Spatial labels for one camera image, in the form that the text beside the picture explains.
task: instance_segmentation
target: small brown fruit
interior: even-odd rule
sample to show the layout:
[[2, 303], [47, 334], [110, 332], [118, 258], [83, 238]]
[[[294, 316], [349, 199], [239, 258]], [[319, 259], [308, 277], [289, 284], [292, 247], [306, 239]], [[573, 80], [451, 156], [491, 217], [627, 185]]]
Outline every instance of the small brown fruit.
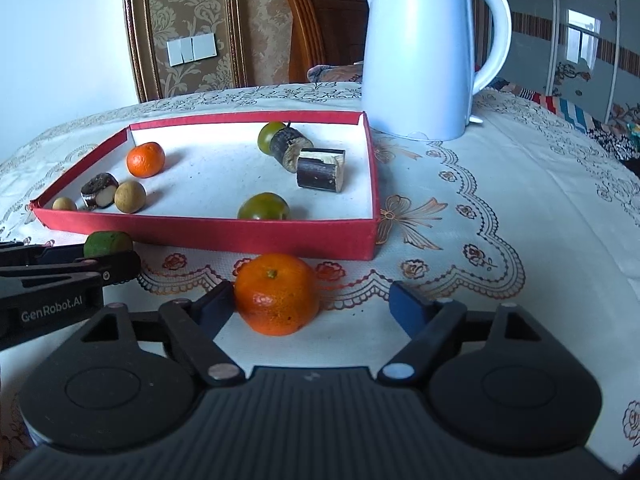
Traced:
[[145, 188], [136, 180], [127, 180], [118, 186], [113, 201], [123, 213], [140, 211], [146, 202]]
[[59, 196], [55, 199], [51, 208], [54, 211], [78, 211], [76, 203], [66, 196]]

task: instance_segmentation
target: green fruit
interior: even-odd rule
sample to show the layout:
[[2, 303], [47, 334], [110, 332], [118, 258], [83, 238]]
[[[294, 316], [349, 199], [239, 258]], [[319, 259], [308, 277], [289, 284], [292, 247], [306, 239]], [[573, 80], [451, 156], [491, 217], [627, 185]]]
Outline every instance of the green fruit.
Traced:
[[258, 148], [260, 148], [260, 151], [266, 155], [271, 155], [271, 149], [269, 147], [271, 139], [285, 127], [283, 123], [277, 122], [265, 124], [258, 134]]
[[96, 231], [91, 233], [84, 242], [85, 258], [132, 250], [133, 240], [122, 231]]
[[286, 220], [289, 205], [275, 193], [260, 193], [240, 206], [238, 218], [242, 220]]

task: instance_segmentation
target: red box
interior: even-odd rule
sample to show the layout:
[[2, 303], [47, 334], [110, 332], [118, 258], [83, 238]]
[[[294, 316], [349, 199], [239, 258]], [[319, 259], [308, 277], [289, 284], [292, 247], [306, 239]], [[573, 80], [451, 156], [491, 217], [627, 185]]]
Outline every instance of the red box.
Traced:
[[[341, 193], [301, 189], [296, 176], [262, 154], [256, 145], [269, 121], [292, 122], [318, 148], [346, 150]], [[132, 178], [127, 152], [154, 140], [164, 147], [162, 173], [139, 179], [147, 206], [125, 215], [114, 205], [82, 210], [80, 188], [108, 171], [119, 182]], [[235, 218], [254, 194], [280, 194], [292, 209], [287, 221]], [[53, 211], [68, 196], [77, 212]], [[178, 247], [264, 254], [283, 252], [307, 258], [371, 260], [380, 219], [378, 180], [366, 116], [361, 112], [281, 111], [200, 115], [132, 124], [82, 158], [31, 202], [48, 228], [90, 234], [129, 233], [135, 241]]]

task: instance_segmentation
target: table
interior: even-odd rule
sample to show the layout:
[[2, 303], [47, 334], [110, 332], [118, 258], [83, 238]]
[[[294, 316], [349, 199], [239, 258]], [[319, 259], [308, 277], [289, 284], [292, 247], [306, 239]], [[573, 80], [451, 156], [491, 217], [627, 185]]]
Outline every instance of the table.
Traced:
[[[27, 204], [98, 143], [146, 118], [233, 110], [359, 110], [360, 85], [325, 83], [206, 92], [121, 108], [46, 131], [0, 166], [0, 239], [82, 242], [44, 228]], [[603, 409], [590, 448], [617, 470], [640, 451], [640, 181], [562, 119], [485, 89], [460, 139], [424, 142], [374, 133], [382, 221], [372, 262], [310, 260], [323, 310], [285, 338], [251, 332], [237, 314], [216, 342], [252, 365], [368, 365], [407, 342], [386, 306], [405, 280], [474, 309], [517, 302], [594, 374]], [[233, 279], [250, 255], [136, 247], [137, 281], [104, 289], [131, 310], [197, 298]], [[30, 446], [17, 409], [24, 378], [76, 327], [0, 354], [4, 462]]]

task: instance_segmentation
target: patterned wallpaper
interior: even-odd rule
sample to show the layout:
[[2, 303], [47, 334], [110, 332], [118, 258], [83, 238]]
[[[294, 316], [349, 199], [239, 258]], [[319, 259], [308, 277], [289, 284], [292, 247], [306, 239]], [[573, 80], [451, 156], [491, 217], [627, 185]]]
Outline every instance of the patterned wallpaper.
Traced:
[[255, 84], [288, 82], [292, 19], [287, 0], [246, 0], [245, 8]]
[[[233, 86], [224, 1], [149, 0], [163, 97]], [[210, 32], [216, 37], [216, 57], [169, 66], [168, 40]]]

